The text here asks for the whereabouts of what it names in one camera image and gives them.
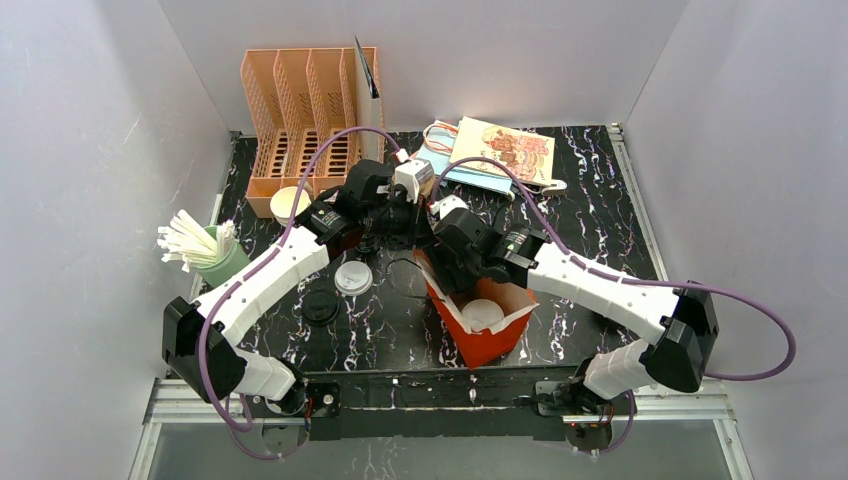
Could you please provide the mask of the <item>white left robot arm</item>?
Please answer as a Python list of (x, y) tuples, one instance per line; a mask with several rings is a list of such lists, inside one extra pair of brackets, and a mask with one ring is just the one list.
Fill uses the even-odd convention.
[(222, 285), (163, 312), (162, 357), (207, 402), (231, 393), (282, 400), (296, 383), (283, 361), (239, 349), (247, 331), (302, 280), (365, 236), (409, 243), (427, 228), (419, 200), (436, 175), (423, 160), (391, 168), (361, 160), (345, 182), (312, 200), (276, 243)]

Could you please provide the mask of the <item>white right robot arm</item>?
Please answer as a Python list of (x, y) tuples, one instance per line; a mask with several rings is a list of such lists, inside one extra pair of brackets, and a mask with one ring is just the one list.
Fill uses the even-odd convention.
[(648, 385), (694, 393), (701, 387), (718, 327), (709, 295), (639, 279), (561, 249), (545, 232), (518, 225), (500, 232), (454, 195), (430, 208), (439, 251), (457, 270), (534, 292), (558, 295), (634, 333), (636, 341), (595, 355), (573, 385), (610, 400)]

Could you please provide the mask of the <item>orange paper bag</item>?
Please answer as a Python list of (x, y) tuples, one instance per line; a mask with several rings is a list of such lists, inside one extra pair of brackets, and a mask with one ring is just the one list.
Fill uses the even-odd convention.
[[(416, 294), (395, 285), (392, 268), (406, 263), (420, 273), (426, 292)], [(469, 290), (448, 294), (435, 279), (434, 268), (422, 251), (412, 258), (396, 258), (385, 267), (390, 287), (401, 296), (431, 301), (450, 337), (470, 369), (506, 355), (519, 344), (533, 311), (539, 306), (534, 294), (513, 284), (482, 278)]]

